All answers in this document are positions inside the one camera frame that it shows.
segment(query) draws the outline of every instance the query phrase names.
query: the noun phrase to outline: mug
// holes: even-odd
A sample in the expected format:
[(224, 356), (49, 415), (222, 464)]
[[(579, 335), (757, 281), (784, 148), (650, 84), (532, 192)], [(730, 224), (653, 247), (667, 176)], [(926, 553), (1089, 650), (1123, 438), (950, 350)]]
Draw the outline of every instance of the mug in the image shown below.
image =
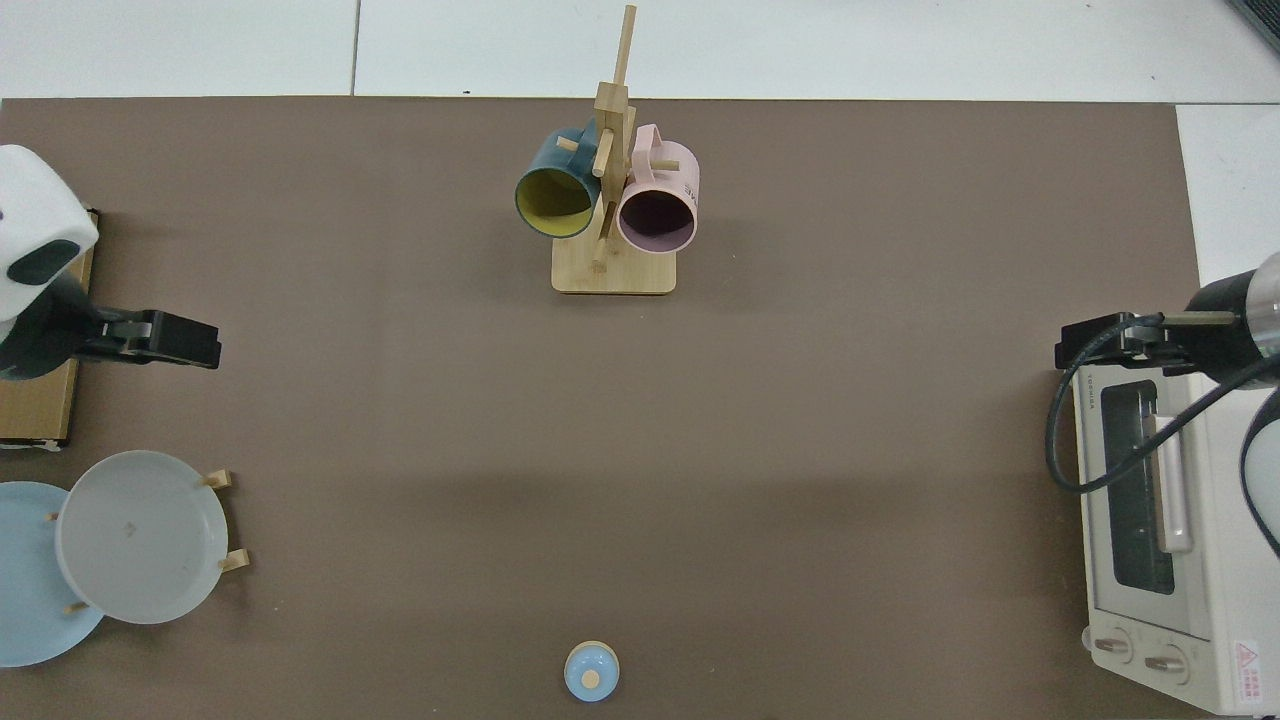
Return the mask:
[(593, 118), (581, 129), (561, 128), (543, 141), (516, 183), (516, 210), (529, 227), (550, 237), (572, 237), (591, 223), (600, 196), (600, 178), (591, 174), (595, 135)]
[(618, 201), (618, 232), (645, 252), (675, 252), (698, 232), (698, 158), (663, 141), (658, 126), (636, 129), (631, 176)]

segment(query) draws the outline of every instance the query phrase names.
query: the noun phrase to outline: brown tabletop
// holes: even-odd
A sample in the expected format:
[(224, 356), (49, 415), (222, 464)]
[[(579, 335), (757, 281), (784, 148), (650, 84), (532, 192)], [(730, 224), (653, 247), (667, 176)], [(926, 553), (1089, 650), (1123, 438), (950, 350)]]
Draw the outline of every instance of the brown tabletop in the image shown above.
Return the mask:
[(636, 105), (703, 172), (666, 297), (556, 293), (513, 209), (589, 101), (5, 100), (102, 210), (93, 300), (224, 351), (82, 366), (0, 479), (225, 466), (253, 564), (0, 670), (0, 716), (1203, 715), (1080, 647), (1039, 451), (1059, 327), (1197, 287), (1174, 110)]

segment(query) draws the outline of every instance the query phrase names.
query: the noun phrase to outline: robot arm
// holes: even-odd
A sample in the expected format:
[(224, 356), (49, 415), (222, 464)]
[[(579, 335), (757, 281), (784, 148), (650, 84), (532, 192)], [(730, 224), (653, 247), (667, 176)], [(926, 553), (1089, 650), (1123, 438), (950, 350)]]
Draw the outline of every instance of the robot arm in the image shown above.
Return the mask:
[(218, 368), (218, 328), (90, 304), (65, 270), (96, 242), (58, 173), (26, 147), (0, 146), (0, 379), (37, 378), (69, 357)]

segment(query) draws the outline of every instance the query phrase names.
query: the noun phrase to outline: light blue plate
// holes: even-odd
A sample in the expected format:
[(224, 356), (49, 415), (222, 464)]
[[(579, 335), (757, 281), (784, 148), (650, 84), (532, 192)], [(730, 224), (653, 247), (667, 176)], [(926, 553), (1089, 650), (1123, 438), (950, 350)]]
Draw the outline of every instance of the light blue plate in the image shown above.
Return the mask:
[(599, 702), (618, 687), (618, 656), (613, 648), (588, 641), (564, 661), (564, 685), (582, 702)]
[(58, 523), (67, 491), (45, 483), (0, 483), (0, 667), (44, 662), (76, 647), (102, 614), (79, 602), (58, 569)]

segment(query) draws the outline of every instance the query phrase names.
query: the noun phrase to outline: dark teal mug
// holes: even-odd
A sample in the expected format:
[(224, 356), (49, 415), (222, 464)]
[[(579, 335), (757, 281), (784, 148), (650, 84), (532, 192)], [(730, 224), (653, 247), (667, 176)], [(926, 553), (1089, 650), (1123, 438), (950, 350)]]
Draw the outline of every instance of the dark teal mug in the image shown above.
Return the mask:
[[(573, 237), (591, 224), (600, 197), (600, 178), (591, 174), (595, 135), (593, 118), (581, 129), (561, 128), (543, 141), (516, 183), (516, 210), (529, 227), (550, 237)], [(577, 147), (563, 147), (562, 137)]]

